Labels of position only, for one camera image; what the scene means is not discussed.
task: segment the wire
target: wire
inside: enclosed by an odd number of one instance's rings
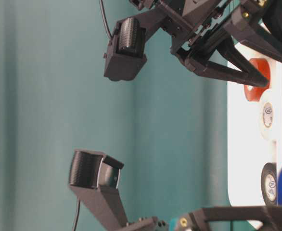
[[[80,200],[77,199],[76,215],[75,215],[75,220],[74,220],[74,225],[73,225],[72,231],[76,231],[76,229],[77,229],[79,214],[80,214]]]
[[[106,12],[104,11],[104,6],[103,6],[103,0],[99,0],[99,4],[101,6],[101,13],[103,17],[103,25],[106,30],[107,36],[110,40],[112,40],[112,35],[108,26],[107,18],[106,18]]]

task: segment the screw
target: screw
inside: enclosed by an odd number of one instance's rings
[[[179,222],[180,222],[180,225],[184,228],[188,226],[188,220],[186,218],[180,219]]]
[[[248,18],[249,17],[249,13],[245,12],[245,13],[243,13],[243,16],[244,16],[244,18]]]

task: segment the robotic arm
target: robotic arm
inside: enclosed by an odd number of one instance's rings
[[[108,44],[104,76],[112,81],[133,80],[147,57],[145,43],[162,28],[172,38],[171,54],[202,77],[264,87],[268,80],[238,52],[240,43],[282,62],[282,0],[240,0],[221,23],[232,0],[129,0],[149,11],[117,22]],[[263,20],[266,29],[259,25]],[[218,51],[241,71],[210,61]]]
[[[123,164],[101,152],[75,150],[69,187],[107,231],[212,231],[212,221],[259,220],[259,231],[282,231],[282,206],[202,208],[173,219],[128,223],[117,189]]]

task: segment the teal curtain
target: teal curtain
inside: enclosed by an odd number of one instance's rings
[[[127,2],[105,6],[110,27],[136,13]],[[109,81],[98,9],[90,0],[0,0],[0,231],[71,228],[74,148],[125,163],[119,188],[131,221],[229,205],[226,83],[188,72],[163,31],[135,81]],[[103,229],[82,206],[78,230]]]

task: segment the tape label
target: tape label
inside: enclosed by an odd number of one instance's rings
[[[271,174],[268,174],[266,176],[265,189],[266,189],[267,197],[271,201],[275,201],[277,197],[277,184],[275,178]]]
[[[263,123],[270,128],[273,122],[273,109],[271,103],[266,103],[263,108]]]

